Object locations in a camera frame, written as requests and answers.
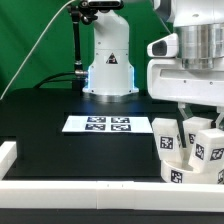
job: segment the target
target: white paper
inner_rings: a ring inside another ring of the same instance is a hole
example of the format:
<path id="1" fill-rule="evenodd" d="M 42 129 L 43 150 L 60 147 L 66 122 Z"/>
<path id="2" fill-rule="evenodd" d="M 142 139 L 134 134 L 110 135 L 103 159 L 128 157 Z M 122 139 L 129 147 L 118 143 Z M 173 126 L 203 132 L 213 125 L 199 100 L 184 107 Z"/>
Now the white paper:
<path id="1" fill-rule="evenodd" d="M 147 117 L 69 116 L 62 132 L 152 133 Z"/>

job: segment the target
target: cable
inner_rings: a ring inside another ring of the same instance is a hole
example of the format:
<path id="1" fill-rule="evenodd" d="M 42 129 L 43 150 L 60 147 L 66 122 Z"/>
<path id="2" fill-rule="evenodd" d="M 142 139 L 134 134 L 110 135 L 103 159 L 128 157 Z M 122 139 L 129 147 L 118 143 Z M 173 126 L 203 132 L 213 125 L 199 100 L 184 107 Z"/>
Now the cable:
<path id="1" fill-rule="evenodd" d="M 66 75 L 75 75 L 75 72 L 63 72 L 63 73 L 59 73 L 59 74 L 56 74 L 56 75 L 49 76 L 46 79 L 42 80 L 41 82 L 37 83 L 33 88 L 39 89 L 42 86 L 42 84 L 44 84 L 48 81 L 51 81 L 52 79 L 59 78 L 59 77 L 62 77 L 62 76 L 66 76 Z"/>
<path id="2" fill-rule="evenodd" d="M 39 84 L 38 87 L 36 88 L 40 88 L 42 85 L 46 84 L 46 83 L 55 83 L 55 82 L 72 82 L 75 79 L 59 79 L 59 80 L 48 80 L 48 81 L 43 81 Z"/>
<path id="3" fill-rule="evenodd" d="M 12 83 L 14 82 L 14 80 L 17 78 L 17 76 L 19 75 L 19 73 L 21 72 L 21 70 L 23 69 L 24 65 L 26 64 L 26 62 L 29 60 L 30 56 L 32 55 L 32 53 L 34 52 L 34 50 L 36 49 L 37 45 L 40 43 L 40 41 L 42 40 L 43 36 L 45 35 L 45 33 L 48 31 L 49 27 L 51 26 L 51 24 L 54 22 L 54 20 L 58 17 L 58 15 L 64 10 L 64 8 L 66 8 L 69 4 L 71 4 L 72 2 L 75 2 L 77 0 L 71 0 L 69 2 L 67 2 L 65 5 L 63 5 L 61 7 L 61 9 L 59 9 L 59 11 L 53 16 L 53 18 L 51 19 L 51 21 L 48 23 L 48 25 L 46 26 L 46 28 L 44 29 L 44 31 L 42 32 L 42 34 L 40 35 L 40 37 L 38 38 L 37 42 L 34 44 L 33 48 L 31 49 L 31 51 L 29 52 L 29 54 L 26 56 L 26 58 L 24 59 L 24 61 L 22 62 L 22 64 L 20 65 L 19 69 L 17 70 L 17 72 L 15 73 L 15 75 L 13 76 L 13 78 L 11 79 L 11 81 L 9 82 L 9 84 L 6 86 L 4 92 L 1 95 L 0 100 L 2 100 L 5 96 L 5 94 L 7 93 L 8 89 L 10 88 L 10 86 L 12 85 Z"/>
<path id="4" fill-rule="evenodd" d="M 165 28 L 166 32 L 168 34 L 171 34 L 171 31 L 169 30 L 169 28 L 167 27 L 167 25 L 164 23 L 164 21 L 162 20 L 162 18 L 159 17 L 159 20 L 162 23 L 163 27 Z"/>

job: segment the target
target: cube with marker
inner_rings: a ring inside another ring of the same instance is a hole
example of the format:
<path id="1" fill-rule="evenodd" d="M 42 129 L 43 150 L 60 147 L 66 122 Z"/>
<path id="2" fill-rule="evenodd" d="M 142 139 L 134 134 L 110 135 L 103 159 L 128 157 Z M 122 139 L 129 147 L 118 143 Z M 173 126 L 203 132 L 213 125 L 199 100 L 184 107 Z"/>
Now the cube with marker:
<path id="1" fill-rule="evenodd" d="M 210 172 L 224 167 L 224 132 L 220 129 L 197 133 L 189 165 L 198 172 Z"/>
<path id="2" fill-rule="evenodd" d="M 187 147 L 188 156 L 191 154 L 192 147 L 195 142 L 197 132 L 211 128 L 211 119 L 192 117 L 183 121 L 184 135 Z"/>
<path id="3" fill-rule="evenodd" d="M 160 160 L 182 163 L 184 152 L 177 121 L 156 118 L 152 128 Z"/>

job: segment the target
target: green screen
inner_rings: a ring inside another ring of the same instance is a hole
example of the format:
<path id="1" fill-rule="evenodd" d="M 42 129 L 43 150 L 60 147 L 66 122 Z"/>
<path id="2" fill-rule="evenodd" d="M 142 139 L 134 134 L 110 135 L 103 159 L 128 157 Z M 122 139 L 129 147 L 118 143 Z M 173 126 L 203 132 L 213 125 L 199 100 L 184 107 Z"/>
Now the green screen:
<path id="1" fill-rule="evenodd" d="M 66 0 L 0 1 L 0 92 L 2 93 L 38 37 Z M 135 85 L 147 89 L 147 45 L 167 35 L 150 1 L 126 3 L 117 11 L 130 25 L 130 63 L 135 67 Z M 80 24 L 84 68 L 93 61 L 93 25 Z M 74 44 L 71 18 L 65 9 L 52 24 L 10 91 L 32 88 L 44 78 L 73 70 Z M 71 88 L 68 83 L 44 87 Z"/>

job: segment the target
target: black tabletop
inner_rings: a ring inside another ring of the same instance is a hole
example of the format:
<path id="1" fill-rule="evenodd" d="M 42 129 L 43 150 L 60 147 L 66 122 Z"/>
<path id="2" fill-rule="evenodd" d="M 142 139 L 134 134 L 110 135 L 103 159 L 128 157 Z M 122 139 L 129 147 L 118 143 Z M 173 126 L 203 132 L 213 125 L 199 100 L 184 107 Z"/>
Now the black tabletop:
<path id="1" fill-rule="evenodd" d="M 195 107 L 215 118 L 213 108 Z M 5 180 L 157 181 L 160 161 L 153 134 L 62 133 L 69 115 L 181 116 L 176 103 L 142 95 L 123 103 L 88 100 L 71 90 L 20 89 L 0 102 L 0 143 L 17 142 L 18 158 Z M 94 210 L 0 210 L 5 223 L 222 223 L 214 213 Z"/>

